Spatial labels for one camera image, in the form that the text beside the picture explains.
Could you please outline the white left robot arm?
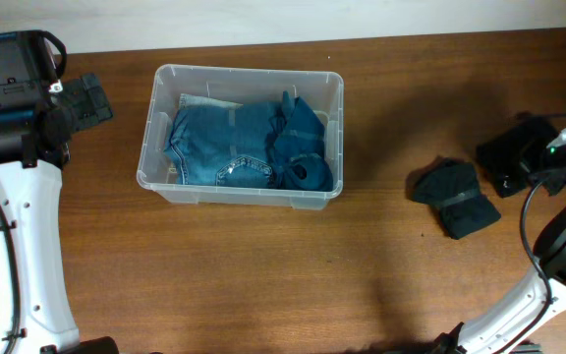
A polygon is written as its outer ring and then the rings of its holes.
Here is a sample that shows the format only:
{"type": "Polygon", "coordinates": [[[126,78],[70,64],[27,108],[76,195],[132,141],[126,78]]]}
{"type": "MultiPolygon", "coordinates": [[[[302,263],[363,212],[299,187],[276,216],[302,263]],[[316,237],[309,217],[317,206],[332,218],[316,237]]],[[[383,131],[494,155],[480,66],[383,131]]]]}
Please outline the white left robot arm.
{"type": "Polygon", "coordinates": [[[70,309],[59,237],[62,169],[74,133],[113,116],[84,74],[34,106],[0,110],[0,353],[115,353],[87,341],[70,309]]]}

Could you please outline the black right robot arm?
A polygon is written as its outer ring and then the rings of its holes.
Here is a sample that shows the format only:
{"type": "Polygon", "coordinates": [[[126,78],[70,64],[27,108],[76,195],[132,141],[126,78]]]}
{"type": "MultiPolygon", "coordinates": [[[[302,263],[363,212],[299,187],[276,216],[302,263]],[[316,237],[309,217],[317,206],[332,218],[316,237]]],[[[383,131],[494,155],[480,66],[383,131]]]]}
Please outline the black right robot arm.
{"type": "Polygon", "coordinates": [[[566,311],[566,207],[540,232],[534,243],[526,221],[539,188],[555,177],[566,177],[566,167],[532,175],[536,184],[527,194],[520,216],[520,237],[531,266],[525,276],[483,315],[440,334],[431,354],[539,353],[530,334],[566,311]]]}

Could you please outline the teal blue garment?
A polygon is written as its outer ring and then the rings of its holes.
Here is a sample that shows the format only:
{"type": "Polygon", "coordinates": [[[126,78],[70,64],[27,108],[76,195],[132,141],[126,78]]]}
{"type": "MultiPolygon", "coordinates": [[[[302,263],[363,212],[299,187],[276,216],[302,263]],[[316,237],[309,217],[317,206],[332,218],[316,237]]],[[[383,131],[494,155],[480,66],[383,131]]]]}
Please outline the teal blue garment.
{"type": "Polygon", "coordinates": [[[284,91],[273,128],[273,140],[266,148],[272,187],[330,192],[333,176],[325,159],[325,127],[311,107],[284,91]]]}

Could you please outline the black garment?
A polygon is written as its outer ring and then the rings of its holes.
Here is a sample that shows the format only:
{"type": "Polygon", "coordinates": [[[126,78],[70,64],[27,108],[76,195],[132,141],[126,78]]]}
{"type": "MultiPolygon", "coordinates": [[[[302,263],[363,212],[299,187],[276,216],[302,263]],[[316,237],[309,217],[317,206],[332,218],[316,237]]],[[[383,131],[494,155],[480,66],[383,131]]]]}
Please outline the black garment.
{"type": "Polygon", "coordinates": [[[530,118],[476,147],[476,161],[500,198],[524,190],[528,176],[545,166],[547,145],[558,136],[543,118],[530,118]]]}
{"type": "Polygon", "coordinates": [[[481,191],[475,166],[451,158],[438,161],[414,184],[412,201],[435,210],[448,236],[460,240],[501,218],[481,191]]]}

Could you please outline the dark blue jeans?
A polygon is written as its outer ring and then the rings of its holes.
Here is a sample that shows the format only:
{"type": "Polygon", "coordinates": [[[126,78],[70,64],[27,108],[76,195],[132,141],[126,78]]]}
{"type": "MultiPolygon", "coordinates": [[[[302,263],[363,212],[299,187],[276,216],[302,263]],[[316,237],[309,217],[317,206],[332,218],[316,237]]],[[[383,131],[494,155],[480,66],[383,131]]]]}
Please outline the dark blue jeans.
{"type": "Polygon", "coordinates": [[[273,170],[267,144],[280,104],[258,102],[237,109],[198,106],[181,109],[164,153],[181,185],[269,189],[273,170]]]}

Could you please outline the light blue jeans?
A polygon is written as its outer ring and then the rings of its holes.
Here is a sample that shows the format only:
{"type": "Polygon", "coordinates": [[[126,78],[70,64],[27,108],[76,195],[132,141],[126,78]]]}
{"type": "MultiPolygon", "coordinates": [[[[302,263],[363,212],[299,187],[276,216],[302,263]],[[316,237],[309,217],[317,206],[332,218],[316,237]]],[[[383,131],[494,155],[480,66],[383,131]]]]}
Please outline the light blue jeans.
{"type": "Polygon", "coordinates": [[[213,106],[220,107],[224,109],[237,109],[242,106],[241,103],[219,100],[215,98],[190,95],[182,93],[179,98],[179,109],[187,109],[198,106],[213,106]]]}

